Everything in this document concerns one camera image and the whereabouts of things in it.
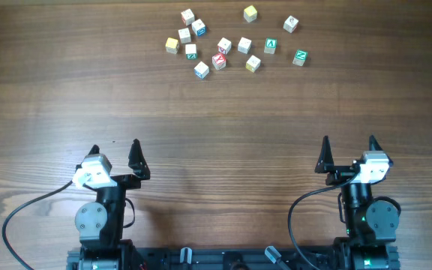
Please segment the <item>blue edged picture block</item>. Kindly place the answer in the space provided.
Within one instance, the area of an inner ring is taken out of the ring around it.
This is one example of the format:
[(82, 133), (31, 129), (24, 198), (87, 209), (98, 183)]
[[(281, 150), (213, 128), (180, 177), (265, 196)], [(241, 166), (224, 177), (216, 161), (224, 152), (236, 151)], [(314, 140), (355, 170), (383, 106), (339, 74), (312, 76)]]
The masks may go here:
[(203, 80), (209, 74), (209, 66), (203, 61), (200, 61), (194, 68), (194, 73), (197, 77)]

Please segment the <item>green letter A block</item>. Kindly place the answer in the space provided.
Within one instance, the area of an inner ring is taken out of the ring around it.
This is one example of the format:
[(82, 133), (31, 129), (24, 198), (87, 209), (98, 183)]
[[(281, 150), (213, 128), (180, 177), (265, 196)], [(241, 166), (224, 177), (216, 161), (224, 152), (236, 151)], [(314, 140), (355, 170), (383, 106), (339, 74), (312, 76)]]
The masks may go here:
[(275, 54), (275, 50), (277, 48), (278, 41), (274, 38), (267, 38), (265, 40), (264, 53), (267, 54)]

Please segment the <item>red edged wooden block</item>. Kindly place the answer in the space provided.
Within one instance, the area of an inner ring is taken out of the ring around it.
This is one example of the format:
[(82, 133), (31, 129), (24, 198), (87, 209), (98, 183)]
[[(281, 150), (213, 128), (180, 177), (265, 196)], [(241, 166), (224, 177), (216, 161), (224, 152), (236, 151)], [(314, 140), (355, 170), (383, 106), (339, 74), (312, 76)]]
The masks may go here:
[(226, 55), (232, 48), (232, 42), (225, 37), (222, 37), (217, 44), (217, 49), (220, 53)]

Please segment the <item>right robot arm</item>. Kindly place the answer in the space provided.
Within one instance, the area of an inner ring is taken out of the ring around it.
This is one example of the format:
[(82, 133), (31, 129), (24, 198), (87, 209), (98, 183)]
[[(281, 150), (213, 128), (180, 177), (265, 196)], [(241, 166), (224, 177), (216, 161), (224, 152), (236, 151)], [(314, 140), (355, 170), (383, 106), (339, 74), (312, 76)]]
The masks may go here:
[(374, 136), (369, 149), (347, 166), (336, 166), (329, 138), (324, 136), (315, 172), (325, 173), (325, 184), (340, 189), (338, 209), (346, 237), (333, 242), (336, 269), (396, 270), (401, 267), (392, 245), (401, 216), (401, 205), (387, 196), (375, 197), (371, 188), (383, 182), (393, 166)]

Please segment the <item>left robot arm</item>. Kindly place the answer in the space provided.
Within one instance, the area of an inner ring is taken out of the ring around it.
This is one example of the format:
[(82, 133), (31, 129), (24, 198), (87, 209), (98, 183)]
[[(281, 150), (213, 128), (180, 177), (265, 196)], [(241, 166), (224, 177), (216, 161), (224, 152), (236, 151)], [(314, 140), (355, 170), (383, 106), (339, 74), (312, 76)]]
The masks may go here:
[(78, 188), (96, 192), (96, 200), (81, 206), (75, 215), (81, 248), (67, 254), (67, 270), (140, 270), (147, 269), (145, 259), (133, 242), (123, 239), (125, 206), (133, 203), (126, 191), (141, 188), (150, 179), (150, 170), (143, 156), (140, 141), (135, 139), (128, 155), (131, 174), (110, 175), (112, 164), (98, 145), (93, 145), (81, 164), (76, 166), (72, 182)]

